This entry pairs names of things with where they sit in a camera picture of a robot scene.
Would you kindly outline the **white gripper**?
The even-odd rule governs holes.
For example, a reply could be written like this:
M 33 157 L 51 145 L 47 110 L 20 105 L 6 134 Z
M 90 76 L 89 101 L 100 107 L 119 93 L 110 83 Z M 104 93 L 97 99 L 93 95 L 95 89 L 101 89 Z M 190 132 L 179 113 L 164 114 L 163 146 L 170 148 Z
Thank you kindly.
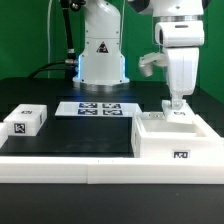
M 202 21 L 158 22 L 155 40 L 167 61 L 167 83 L 173 110 L 183 108 L 184 95 L 191 95 L 196 85 L 199 47 L 204 44 Z

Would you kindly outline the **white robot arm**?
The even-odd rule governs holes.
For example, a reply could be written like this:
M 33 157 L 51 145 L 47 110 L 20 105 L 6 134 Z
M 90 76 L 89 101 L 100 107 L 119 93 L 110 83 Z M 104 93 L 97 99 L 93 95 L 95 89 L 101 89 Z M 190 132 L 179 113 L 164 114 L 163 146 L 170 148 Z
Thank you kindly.
M 155 19 L 154 35 L 161 47 L 139 60 L 141 72 L 150 76 L 152 66 L 167 69 L 166 80 L 171 94 L 170 107 L 184 107 L 183 97 L 193 93 L 199 60 L 204 44 L 201 16 L 204 0 L 124 0 L 139 14 Z M 65 20 L 68 56 L 75 62 L 73 83 L 78 86 L 111 88 L 129 82 L 125 77 L 125 59 L 121 53 L 121 16 L 106 0 L 59 0 Z M 69 12 L 85 10 L 85 48 L 76 55 L 73 48 Z

